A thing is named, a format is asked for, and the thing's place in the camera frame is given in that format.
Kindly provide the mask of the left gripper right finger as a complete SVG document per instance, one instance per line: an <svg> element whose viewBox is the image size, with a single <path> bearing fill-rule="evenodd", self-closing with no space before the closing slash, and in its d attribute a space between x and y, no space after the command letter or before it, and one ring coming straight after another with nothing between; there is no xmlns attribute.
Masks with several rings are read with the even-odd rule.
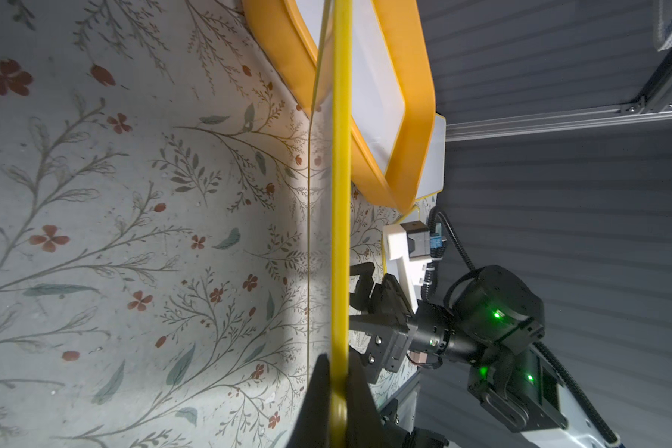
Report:
<svg viewBox="0 0 672 448"><path fill-rule="evenodd" d="M346 446L349 448L388 447L382 420L366 381L360 353L350 352L346 380Z"/></svg>

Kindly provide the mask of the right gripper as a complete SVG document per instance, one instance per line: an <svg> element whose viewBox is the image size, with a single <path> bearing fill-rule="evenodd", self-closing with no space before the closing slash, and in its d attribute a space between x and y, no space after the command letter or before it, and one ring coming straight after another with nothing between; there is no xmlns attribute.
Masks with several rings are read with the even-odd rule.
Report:
<svg viewBox="0 0 672 448"><path fill-rule="evenodd" d="M350 267L351 276L358 278L350 306L359 313L349 318L349 328L370 336L367 349L360 354L366 381L377 383L382 371L397 373L412 352L434 359L421 362L421 367L440 368L452 335L448 313L423 301L412 308L395 276L385 274L376 283L374 271L371 262Z"/></svg>

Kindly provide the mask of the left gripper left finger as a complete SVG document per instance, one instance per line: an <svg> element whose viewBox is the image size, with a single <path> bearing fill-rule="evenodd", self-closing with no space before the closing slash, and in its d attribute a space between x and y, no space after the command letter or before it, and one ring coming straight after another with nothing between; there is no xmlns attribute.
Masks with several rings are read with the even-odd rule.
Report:
<svg viewBox="0 0 672 448"><path fill-rule="evenodd" d="M304 403L287 448L324 448L330 443L330 361L321 354L315 363Z"/></svg>

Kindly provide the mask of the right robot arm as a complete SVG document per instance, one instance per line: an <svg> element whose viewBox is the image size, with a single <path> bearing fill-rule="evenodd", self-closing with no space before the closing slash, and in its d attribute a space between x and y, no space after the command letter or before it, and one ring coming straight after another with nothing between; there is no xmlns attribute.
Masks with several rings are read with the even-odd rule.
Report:
<svg viewBox="0 0 672 448"><path fill-rule="evenodd" d="M373 280L370 262L354 265L354 332L370 337L360 353L368 383L395 373L410 353L470 367L468 391L507 430L539 447L620 447L582 388L543 343L544 304L515 274L489 265L462 276L446 305L410 304L392 274Z"/></svg>

